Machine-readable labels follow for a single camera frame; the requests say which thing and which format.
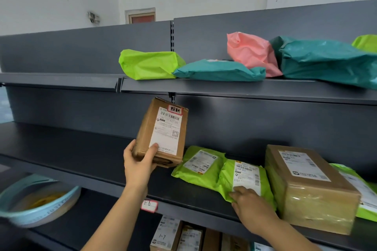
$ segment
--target hand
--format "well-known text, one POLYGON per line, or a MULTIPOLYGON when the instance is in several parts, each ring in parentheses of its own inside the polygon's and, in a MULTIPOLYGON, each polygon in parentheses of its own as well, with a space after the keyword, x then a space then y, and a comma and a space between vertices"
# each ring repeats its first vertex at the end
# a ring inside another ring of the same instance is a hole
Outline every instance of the hand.
POLYGON ((144 197, 146 197, 150 174, 157 166, 157 164, 152 163, 152 161, 157 152, 158 144, 155 143, 150 146, 144 158, 138 162, 132 156, 132 149, 135 143, 136 140, 132 140, 132 142, 128 144, 127 148, 125 148, 123 153, 124 173, 126 180, 125 187, 127 189, 133 189, 141 192, 144 194, 144 197))
POLYGON ((234 190, 229 195, 235 200, 232 206, 242 224, 251 233, 265 238, 271 225, 276 225, 281 220, 271 205, 254 190, 245 187, 235 187, 234 190))

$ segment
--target shelf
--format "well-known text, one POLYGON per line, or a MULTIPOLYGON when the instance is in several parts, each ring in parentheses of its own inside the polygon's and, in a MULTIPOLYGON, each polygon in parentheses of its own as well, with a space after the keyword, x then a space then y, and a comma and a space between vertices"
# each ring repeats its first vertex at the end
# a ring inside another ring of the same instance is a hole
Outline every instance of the shelf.
MULTIPOLYGON (((116 197, 83 189, 77 203, 66 214, 30 229, 26 238, 51 250, 81 250, 116 200, 116 197)), ((158 213, 140 211, 128 249, 149 250, 160 219, 158 213)))
POLYGON ((0 73, 9 86, 54 87, 96 91, 119 91, 122 74, 0 73))
POLYGON ((124 78, 121 91, 377 104, 377 91, 314 80, 265 79, 262 82, 211 82, 182 78, 139 81, 124 78))
MULTIPOLYGON (((131 139, 15 122, 0 124, 0 139, 0 164, 111 196, 119 197, 125 186, 122 155, 131 139)), ((171 177, 171 172, 157 167, 149 181, 148 198, 159 202, 158 213, 265 244, 245 229, 219 193, 171 177)), ((317 244, 377 250, 375 222, 356 219, 350 236, 296 228, 317 244)))

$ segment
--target person's right arm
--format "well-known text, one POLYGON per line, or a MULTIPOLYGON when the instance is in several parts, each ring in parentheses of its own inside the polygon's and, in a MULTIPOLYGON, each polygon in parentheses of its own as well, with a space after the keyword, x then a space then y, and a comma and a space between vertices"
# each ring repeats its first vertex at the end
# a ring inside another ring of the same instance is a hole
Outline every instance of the person's right arm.
POLYGON ((242 224, 254 234, 264 238, 276 251, 321 251, 289 223, 276 215, 270 204, 252 189, 235 187, 229 195, 232 206, 242 224))

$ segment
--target person's left arm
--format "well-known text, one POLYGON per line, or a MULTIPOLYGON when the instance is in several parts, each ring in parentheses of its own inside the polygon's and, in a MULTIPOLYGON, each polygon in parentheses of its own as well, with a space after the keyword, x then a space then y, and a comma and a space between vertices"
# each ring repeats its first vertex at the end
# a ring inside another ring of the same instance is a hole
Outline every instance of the person's left arm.
POLYGON ((125 251, 134 231, 147 185, 156 164, 152 163, 158 144, 153 144, 140 162, 132 157, 133 140, 124 150, 126 185, 122 195, 81 251, 125 251))

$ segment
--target person's left hand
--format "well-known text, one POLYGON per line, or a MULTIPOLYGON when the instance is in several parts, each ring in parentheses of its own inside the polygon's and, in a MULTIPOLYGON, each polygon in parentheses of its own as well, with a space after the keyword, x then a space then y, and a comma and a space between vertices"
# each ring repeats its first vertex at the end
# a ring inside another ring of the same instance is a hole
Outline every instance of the person's left hand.
POLYGON ((125 148, 123 153, 124 173, 126 180, 125 187, 141 192, 144 194, 144 196, 146 196, 150 174, 157 166, 157 164, 152 163, 152 161, 157 152, 158 144, 155 143, 150 146, 144 158, 138 162, 132 156, 132 149, 135 143, 136 140, 132 140, 132 142, 128 144, 127 148, 125 148))

